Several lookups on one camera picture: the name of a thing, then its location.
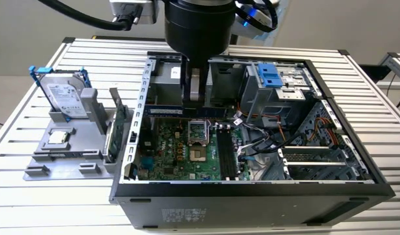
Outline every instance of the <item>metal table surface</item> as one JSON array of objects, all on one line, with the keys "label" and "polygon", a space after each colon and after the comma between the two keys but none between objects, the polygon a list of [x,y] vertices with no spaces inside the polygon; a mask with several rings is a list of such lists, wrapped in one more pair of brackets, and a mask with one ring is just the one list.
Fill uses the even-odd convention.
[{"label": "metal table surface", "polygon": [[[85,66],[103,106],[114,106],[107,88],[117,87],[123,103],[133,107],[146,51],[171,50],[162,42],[75,39],[61,44],[47,66],[63,70]],[[33,85],[0,130],[0,234],[400,235],[400,111],[351,57],[337,50],[247,46],[230,46],[227,53],[311,60],[395,197],[327,228],[134,230],[119,206],[109,204],[111,180],[22,180],[49,122],[49,104]]]},{"label": "metal table surface", "polygon": [[[394,74],[400,78],[400,53],[389,52],[386,53],[385,57],[379,61],[378,65],[386,65],[390,70],[394,72]],[[389,81],[379,81],[377,83],[377,86],[379,88],[387,88],[389,87]],[[400,90],[400,81],[393,81],[389,87],[391,90],[398,89]]]}]

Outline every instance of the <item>cable connector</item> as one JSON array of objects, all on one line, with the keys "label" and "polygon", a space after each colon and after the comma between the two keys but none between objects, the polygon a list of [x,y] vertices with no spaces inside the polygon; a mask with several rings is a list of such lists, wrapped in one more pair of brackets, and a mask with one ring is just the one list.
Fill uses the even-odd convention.
[{"label": "cable connector", "polygon": [[133,24],[138,23],[141,12],[141,5],[125,4],[121,6],[119,14],[117,15],[117,22],[126,22],[125,31],[129,31]]}]

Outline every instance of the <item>orange wire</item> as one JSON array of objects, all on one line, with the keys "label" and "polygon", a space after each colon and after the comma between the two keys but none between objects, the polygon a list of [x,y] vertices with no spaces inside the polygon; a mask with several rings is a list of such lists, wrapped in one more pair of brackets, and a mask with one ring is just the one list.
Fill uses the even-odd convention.
[{"label": "orange wire", "polygon": [[[245,117],[247,117],[247,113],[242,113],[242,111],[239,110],[239,104],[237,102],[237,110],[241,112],[241,115],[243,115]],[[266,115],[266,114],[262,114],[261,115],[262,117],[267,117],[267,118],[275,118],[277,119],[277,127],[278,127],[278,132],[279,132],[279,135],[282,136],[282,139],[283,141],[286,140],[285,139],[285,135],[283,135],[283,132],[282,132],[282,128],[279,126],[279,115],[275,115],[275,116],[271,116],[271,115]]]},{"label": "orange wire", "polygon": [[[315,133],[317,133],[317,130],[318,130],[318,125],[317,125],[318,120],[322,122],[322,124],[325,124],[326,122],[331,123],[325,117],[317,117],[315,120],[314,120],[314,132],[311,133],[311,135],[309,137],[309,140],[311,140],[315,136]],[[331,130],[326,130],[326,132],[327,132],[327,135],[331,139],[333,144],[337,145],[338,140],[337,140],[335,135],[333,134]]]},{"label": "orange wire", "polygon": [[[330,122],[330,120],[327,120],[325,117],[322,117],[322,119],[323,119],[323,120],[325,120],[327,123],[331,123],[331,122]],[[329,135],[330,135],[330,138],[331,138],[333,144],[338,145],[338,139],[337,139],[335,135],[333,134],[333,131],[331,131],[331,129],[330,129],[330,130],[327,130],[327,132],[329,132]]]}]

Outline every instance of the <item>motherboard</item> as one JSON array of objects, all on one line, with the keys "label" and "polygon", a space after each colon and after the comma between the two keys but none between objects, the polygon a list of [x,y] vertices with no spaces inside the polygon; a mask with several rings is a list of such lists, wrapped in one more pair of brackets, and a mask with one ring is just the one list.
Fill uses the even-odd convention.
[{"label": "motherboard", "polygon": [[[226,138],[218,137],[221,133],[227,134],[229,144]],[[219,129],[202,120],[161,121],[155,143],[154,156],[141,158],[138,180],[218,181],[226,172],[221,164],[231,165],[238,180],[249,180],[246,166],[238,171],[234,158],[242,144],[238,128]]]}]

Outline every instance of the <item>white sticker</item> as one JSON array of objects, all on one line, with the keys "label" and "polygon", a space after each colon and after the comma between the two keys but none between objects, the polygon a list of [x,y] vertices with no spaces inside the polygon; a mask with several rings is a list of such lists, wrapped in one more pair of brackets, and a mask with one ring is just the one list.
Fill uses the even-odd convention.
[{"label": "white sticker", "polygon": [[174,78],[174,79],[181,78],[181,67],[173,67],[170,69],[170,78]]},{"label": "white sticker", "polygon": [[237,112],[234,113],[234,118],[239,118],[242,115],[242,112],[239,110],[237,110]]},{"label": "white sticker", "polygon": [[86,111],[74,87],[69,84],[47,84],[47,88],[61,112],[70,118],[86,118]]},{"label": "white sticker", "polygon": [[150,109],[150,114],[182,114],[181,109]]},{"label": "white sticker", "polygon": [[161,209],[163,222],[203,222],[206,208],[169,208]]},{"label": "white sticker", "polygon": [[242,123],[242,120],[238,118],[238,119],[235,119],[235,120],[233,121],[233,123],[234,123],[235,126],[238,126],[239,123]]}]

